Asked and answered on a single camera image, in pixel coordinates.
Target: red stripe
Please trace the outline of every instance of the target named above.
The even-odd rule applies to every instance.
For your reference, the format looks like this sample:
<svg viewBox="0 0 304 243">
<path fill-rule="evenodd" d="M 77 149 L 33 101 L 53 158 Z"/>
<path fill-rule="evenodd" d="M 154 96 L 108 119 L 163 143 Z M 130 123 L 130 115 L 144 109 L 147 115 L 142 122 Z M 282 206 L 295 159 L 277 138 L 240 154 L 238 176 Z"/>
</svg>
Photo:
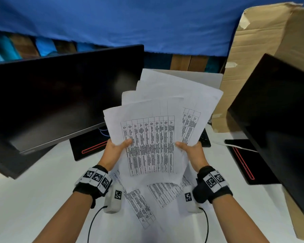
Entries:
<svg viewBox="0 0 304 243">
<path fill-rule="evenodd" d="M 245 169 L 245 171 L 247 172 L 247 174 L 250 177 L 250 179 L 251 180 L 255 180 L 255 177 L 252 175 L 252 172 L 250 171 L 249 167 L 247 166 L 247 164 L 245 163 L 244 159 L 242 158 L 239 150 L 236 147 L 233 147 L 233 150 L 234 150 L 235 154 L 238 156 L 238 159 L 242 163 L 242 166 Z"/>
<path fill-rule="evenodd" d="M 81 153 L 82 153 L 82 154 L 85 154 L 85 153 L 87 153 L 87 152 L 90 152 L 90 151 L 92 151 L 92 150 L 95 150 L 95 149 L 97 149 L 97 148 L 99 148 L 99 147 L 102 147 L 102 146 L 105 146 L 105 145 L 107 145 L 107 141 L 102 142 L 102 143 L 99 143 L 99 144 L 94 145 L 94 146 L 92 146 L 92 147 L 89 147 L 89 148 L 87 148 L 87 149 L 85 149 L 85 150 L 82 150 Z"/>
</svg>

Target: person's right arm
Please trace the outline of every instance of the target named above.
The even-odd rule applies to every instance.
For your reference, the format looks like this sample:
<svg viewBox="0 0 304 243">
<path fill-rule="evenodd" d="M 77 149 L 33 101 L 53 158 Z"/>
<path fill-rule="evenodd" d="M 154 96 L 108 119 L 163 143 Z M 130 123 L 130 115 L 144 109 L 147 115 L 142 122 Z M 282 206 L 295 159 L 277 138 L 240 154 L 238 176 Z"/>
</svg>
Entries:
<svg viewBox="0 0 304 243">
<path fill-rule="evenodd" d="M 180 142 L 176 142 L 176 145 L 187 152 L 196 172 L 209 166 L 200 142 L 192 147 Z M 228 243 L 269 243 L 257 225 L 230 194 L 214 199 L 213 207 Z"/>
</svg>

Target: person's left arm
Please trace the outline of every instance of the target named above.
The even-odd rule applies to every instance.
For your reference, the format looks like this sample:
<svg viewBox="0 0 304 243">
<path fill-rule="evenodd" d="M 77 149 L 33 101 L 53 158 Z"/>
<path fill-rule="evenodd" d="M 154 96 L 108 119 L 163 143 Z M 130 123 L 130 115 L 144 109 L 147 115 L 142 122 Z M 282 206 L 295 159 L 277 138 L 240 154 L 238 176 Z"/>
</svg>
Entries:
<svg viewBox="0 0 304 243">
<path fill-rule="evenodd" d="M 116 146 L 109 139 L 99 165 L 111 171 L 124 148 L 131 139 Z M 74 192 L 43 228 L 33 243 L 74 243 L 76 242 L 92 204 L 92 196 Z"/>
</svg>

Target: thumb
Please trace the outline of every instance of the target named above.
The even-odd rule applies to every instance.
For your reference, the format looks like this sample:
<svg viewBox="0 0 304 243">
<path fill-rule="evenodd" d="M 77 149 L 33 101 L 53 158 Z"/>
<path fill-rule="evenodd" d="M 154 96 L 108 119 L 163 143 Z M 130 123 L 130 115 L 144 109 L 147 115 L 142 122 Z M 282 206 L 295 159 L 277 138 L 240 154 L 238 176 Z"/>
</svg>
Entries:
<svg viewBox="0 0 304 243">
<path fill-rule="evenodd" d="M 123 150 L 124 148 L 128 147 L 132 143 L 132 139 L 127 139 L 123 141 L 118 147 Z"/>
<path fill-rule="evenodd" d="M 181 148 L 184 151 L 187 151 L 187 149 L 188 149 L 188 146 L 185 143 L 182 143 L 182 142 L 176 142 L 176 146 L 178 148 Z"/>
</svg>

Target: wristband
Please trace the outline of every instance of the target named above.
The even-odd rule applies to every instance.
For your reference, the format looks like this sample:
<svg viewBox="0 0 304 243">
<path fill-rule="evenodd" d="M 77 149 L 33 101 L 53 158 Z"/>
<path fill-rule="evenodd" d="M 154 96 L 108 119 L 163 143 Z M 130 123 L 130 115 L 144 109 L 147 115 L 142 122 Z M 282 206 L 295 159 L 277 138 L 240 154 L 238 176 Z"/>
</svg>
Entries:
<svg viewBox="0 0 304 243">
<path fill-rule="evenodd" d="M 80 192 L 92 196 L 91 208 L 96 205 L 96 199 L 105 196 L 112 183 L 108 171 L 101 165 L 89 168 L 74 184 L 73 192 Z"/>
<path fill-rule="evenodd" d="M 225 194 L 233 196 L 227 181 L 211 166 L 205 166 L 199 170 L 197 183 L 198 185 L 193 189 L 193 196 L 200 204 L 206 200 L 212 203 L 214 199 Z"/>
</svg>

